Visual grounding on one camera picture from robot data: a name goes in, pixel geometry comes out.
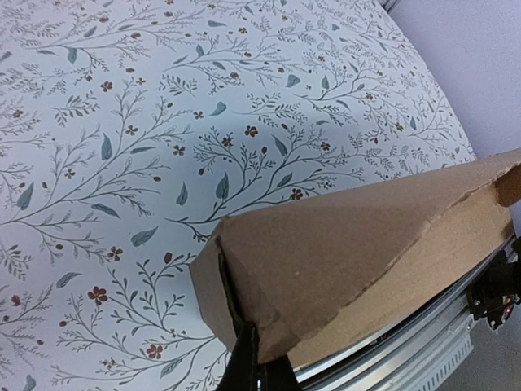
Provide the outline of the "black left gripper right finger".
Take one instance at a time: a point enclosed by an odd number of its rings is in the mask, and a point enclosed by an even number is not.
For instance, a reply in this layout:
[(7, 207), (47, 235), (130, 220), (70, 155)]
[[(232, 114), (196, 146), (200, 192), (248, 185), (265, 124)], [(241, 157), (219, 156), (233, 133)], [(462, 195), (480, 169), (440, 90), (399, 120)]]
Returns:
[(300, 391), (289, 358), (284, 355), (260, 365), (261, 391)]

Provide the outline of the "brown cardboard box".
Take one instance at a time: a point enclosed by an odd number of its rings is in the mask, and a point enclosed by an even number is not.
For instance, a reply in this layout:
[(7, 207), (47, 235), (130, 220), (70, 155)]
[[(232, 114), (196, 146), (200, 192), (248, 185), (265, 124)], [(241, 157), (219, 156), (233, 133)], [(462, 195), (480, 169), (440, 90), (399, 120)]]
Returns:
[(307, 366), (405, 319), (514, 228), (520, 152), (225, 217), (190, 265), (227, 347), (253, 322), (258, 359)]

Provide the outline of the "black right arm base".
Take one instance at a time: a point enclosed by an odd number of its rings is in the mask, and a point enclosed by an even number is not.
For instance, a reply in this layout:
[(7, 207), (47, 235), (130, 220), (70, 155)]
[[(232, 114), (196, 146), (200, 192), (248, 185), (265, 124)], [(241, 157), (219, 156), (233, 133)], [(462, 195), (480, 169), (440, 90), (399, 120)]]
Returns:
[(520, 305), (520, 238), (499, 250), (466, 292), (474, 320), (496, 331)]

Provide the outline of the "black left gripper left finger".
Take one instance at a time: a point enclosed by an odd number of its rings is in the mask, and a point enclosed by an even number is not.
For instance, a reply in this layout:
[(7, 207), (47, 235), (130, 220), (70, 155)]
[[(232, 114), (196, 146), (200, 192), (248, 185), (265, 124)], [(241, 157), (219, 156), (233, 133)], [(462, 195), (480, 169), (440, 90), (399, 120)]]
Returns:
[(244, 323), (217, 391), (255, 391), (258, 383), (259, 337), (256, 325)]

